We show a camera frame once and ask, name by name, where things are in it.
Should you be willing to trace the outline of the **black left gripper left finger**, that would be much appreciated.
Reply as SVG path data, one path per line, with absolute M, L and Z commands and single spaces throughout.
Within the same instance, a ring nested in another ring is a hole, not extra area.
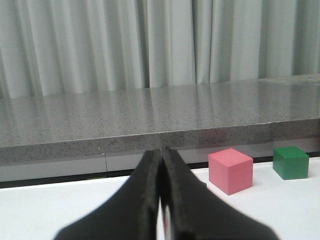
M 97 209 L 64 227 L 57 240 L 155 240 L 161 152 L 144 152 L 127 181 Z

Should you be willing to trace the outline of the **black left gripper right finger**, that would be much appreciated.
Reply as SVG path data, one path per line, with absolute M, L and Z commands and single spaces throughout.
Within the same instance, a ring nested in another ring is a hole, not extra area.
M 169 147 L 162 151 L 161 204 L 168 240 L 278 239 L 271 228 L 212 193 Z

